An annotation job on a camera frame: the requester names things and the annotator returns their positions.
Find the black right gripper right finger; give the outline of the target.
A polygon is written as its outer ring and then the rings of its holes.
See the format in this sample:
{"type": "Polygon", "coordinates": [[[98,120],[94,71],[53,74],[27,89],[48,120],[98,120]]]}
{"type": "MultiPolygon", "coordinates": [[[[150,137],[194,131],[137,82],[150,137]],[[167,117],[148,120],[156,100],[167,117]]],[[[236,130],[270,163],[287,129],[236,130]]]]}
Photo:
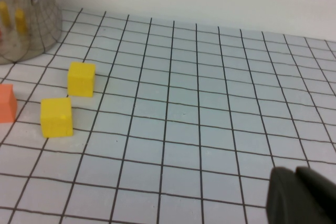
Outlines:
{"type": "Polygon", "coordinates": [[[325,214],[335,223],[335,184],[308,167],[297,167],[296,175],[325,214]]]}

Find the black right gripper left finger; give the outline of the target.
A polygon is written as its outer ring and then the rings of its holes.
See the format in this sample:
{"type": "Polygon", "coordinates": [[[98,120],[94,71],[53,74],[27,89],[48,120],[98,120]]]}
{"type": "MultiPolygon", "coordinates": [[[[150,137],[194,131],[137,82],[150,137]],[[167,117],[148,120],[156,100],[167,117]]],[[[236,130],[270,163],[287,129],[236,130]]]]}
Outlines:
{"type": "Polygon", "coordinates": [[[284,167],[271,171],[266,213],[269,223],[333,223],[296,171],[284,167]]]}

